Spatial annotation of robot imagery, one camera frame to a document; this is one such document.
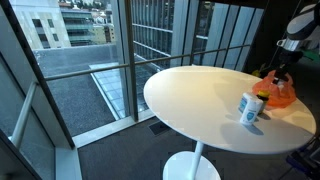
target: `orange bag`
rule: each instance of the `orange bag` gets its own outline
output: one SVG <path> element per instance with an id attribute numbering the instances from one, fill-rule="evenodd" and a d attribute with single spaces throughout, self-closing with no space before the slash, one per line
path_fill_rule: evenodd
<path id="1" fill-rule="evenodd" d="M 296 94 L 292 87 L 293 81 L 291 76 L 286 73 L 286 77 L 289 79 L 288 82 L 283 82 L 283 85 L 273 84 L 275 70 L 270 71 L 268 75 L 263 78 L 262 81 L 256 83 L 252 87 L 252 92 L 258 94 L 260 90 L 270 92 L 268 106 L 285 108 L 296 100 Z"/>

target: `table pedestal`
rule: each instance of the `table pedestal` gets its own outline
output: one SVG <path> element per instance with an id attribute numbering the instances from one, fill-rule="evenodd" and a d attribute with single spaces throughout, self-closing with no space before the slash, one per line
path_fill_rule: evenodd
<path id="1" fill-rule="evenodd" d="M 220 180 L 219 173 L 209 160 L 201 156 L 203 144 L 195 152 L 183 151 L 169 158 L 163 170 L 164 180 Z"/>

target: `white table base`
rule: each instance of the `white table base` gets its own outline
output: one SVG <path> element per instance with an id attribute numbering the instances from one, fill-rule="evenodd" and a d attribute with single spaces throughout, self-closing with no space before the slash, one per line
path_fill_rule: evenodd
<path id="1" fill-rule="evenodd" d="M 169 158 L 163 170 L 164 180 L 193 180 L 192 162 L 196 153 L 183 151 Z M 196 180 L 220 180 L 216 168 L 205 157 L 200 156 L 196 171 Z"/>

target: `table top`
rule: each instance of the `table top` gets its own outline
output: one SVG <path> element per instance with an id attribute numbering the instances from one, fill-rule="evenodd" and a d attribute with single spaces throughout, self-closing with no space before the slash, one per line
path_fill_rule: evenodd
<path id="1" fill-rule="evenodd" d="M 151 111 L 175 131 L 216 148 L 276 154 L 306 144 L 316 131 L 309 109 L 296 100 L 283 109 L 264 110 L 253 126 L 240 123 L 242 94 L 261 79 L 206 66 L 163 70 L 145 84 Z"/>

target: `white round table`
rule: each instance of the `white round table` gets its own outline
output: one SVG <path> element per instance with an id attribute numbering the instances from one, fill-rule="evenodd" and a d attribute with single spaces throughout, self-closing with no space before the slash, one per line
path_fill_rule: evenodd
<path id="1" fill-rule="evenodd" d="M 166 163 L 164 179 L 220 179 L 201 152 L 203 144 L 248 153 L 276 154 L 297 149 L 315 134 L 315 119 L 296 100 L 264 110 L 253 126 L 239 122 L 238 106 L 260 78 L 223 68 L 183 66 L 161 71 L 145 84 L 151 111 L 175 131 L 197 141 L 195 152 L 179 152 Z"/>

